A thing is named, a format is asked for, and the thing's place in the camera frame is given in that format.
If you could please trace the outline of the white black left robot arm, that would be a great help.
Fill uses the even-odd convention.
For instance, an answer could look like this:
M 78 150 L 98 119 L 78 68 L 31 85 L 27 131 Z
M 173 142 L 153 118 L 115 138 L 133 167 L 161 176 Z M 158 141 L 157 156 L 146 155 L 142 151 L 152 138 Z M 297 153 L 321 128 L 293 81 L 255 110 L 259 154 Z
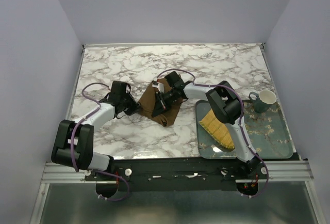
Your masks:
M 111 86 L 99 83 L 109 90 L 99 101 L 86 95 L 87 88 L 93 85 L 97 83 L 85 86 L 81 94 L 94 102 L 96 107 L 75 120 L 62 120 L 59 123 L 51 161 L 72 167 L 77 172 L 96 170 L 101 179 L 109 180 L 114 175 L 114 167 L 111 165 L 113 158 L 93 151 L 94 132 L 107 122 L 118 118 L 120 113 L 127 116 L 137 113 L 140 110 L 140 104 L 133 98 L 131 86 L 128 83 L 113 81 Z

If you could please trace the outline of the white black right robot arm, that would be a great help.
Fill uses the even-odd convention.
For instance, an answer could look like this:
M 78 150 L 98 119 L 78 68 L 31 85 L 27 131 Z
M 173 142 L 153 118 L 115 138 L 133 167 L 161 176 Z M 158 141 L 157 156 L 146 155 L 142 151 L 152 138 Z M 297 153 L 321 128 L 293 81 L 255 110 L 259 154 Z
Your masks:
M 156 100 L 152 117 L 168 112 L 179 99 L 208 101 L 215 118 L 225 125 L 234 143 L 236 157 L 241 161 L 237 166 L 238 174 L 242 178 L 250 178 L 255 174 L 257 166 L 262 164 L 266 178 L 269 177 L 267 165 L 257 154 L 246 130 L 244 103 L 229 82 L 222 81 L 216 85 L 184 82 L 175 70 L 170 70 L 165 79 L 171 88 L 168 92 L 164 91 L 160 79 L 155 78 L 151 83 Z

